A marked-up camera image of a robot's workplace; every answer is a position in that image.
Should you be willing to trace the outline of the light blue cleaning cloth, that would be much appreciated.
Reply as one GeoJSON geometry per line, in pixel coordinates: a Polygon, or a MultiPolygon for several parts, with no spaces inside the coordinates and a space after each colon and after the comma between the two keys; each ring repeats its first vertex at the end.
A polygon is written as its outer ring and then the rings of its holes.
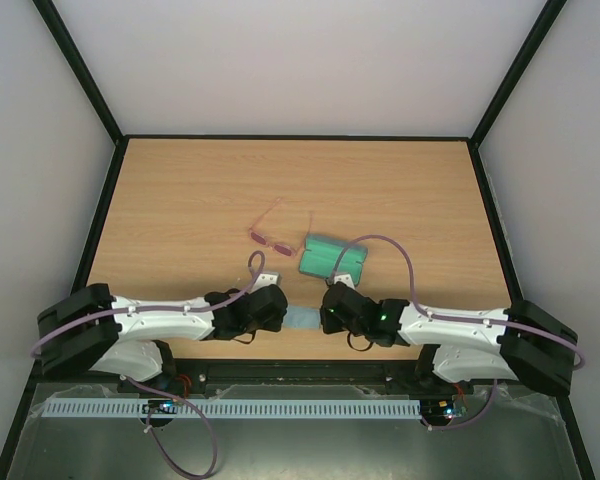
{"type": "Polygon", "coordinates": [[[284,315],[283,326],[292,329],[320,329],[320,312],[314,308],[290,305],[284,315]]]}

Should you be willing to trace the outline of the grey-green glasses case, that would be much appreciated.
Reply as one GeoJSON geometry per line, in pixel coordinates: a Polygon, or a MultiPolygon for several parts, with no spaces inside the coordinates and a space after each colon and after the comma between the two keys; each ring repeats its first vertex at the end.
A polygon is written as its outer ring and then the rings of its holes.
{"type": "MultiPolygon", "coordinates": [[[[299,272],[315,278],[329,278],[336,261],[346,245],[345,241],[329,236],[319,234],[307,235],[299,263],[299,272]]],[[[367,255],[368,249],[363,245],[350,247],[340,260],[336,273],[349,274],[353,284],[357,286],[361,280],[367,255]]]]}

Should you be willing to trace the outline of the pink sunglasses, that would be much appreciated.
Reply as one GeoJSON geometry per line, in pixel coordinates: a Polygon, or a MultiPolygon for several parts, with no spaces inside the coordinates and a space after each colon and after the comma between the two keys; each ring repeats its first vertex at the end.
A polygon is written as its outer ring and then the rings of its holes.
{"type": "Polygon", "coordinates": [[[294,258],[305,248],[312,226],[312,212],[298,213],[277,197],[247,227],[247,236],[263,248],[285,258],[294,258]]]}

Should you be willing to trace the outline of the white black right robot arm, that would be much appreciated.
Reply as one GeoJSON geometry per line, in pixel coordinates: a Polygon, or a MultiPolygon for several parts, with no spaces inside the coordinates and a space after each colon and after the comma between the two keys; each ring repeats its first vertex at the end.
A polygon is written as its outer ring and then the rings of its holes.
{"type": "Polygon", "coordinates": [[[566,396],[582,363],[577,334],[536,304],[471,311],[379,302],[353,287],[330,285],[320,308],[324,333],[345,332],[381,347],[418,346],[416,379],[435,392],[447,383],[513,380],[548,396],[566,396]]]}

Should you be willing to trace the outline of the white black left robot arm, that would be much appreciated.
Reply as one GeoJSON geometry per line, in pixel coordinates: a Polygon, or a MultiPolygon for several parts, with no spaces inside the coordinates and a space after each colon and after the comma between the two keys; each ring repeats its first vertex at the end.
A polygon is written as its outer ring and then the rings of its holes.
{"type": "Polygon", "coordinates": [[[173,374],[167,340],[231,341],[260,330],[277,333],[287,308],[276,284],[161,302],[114,296],[108,285],[93,284],[38,315],[39,339],[31,355],[53,380],[96,371],[146,382],[173,374]]]}

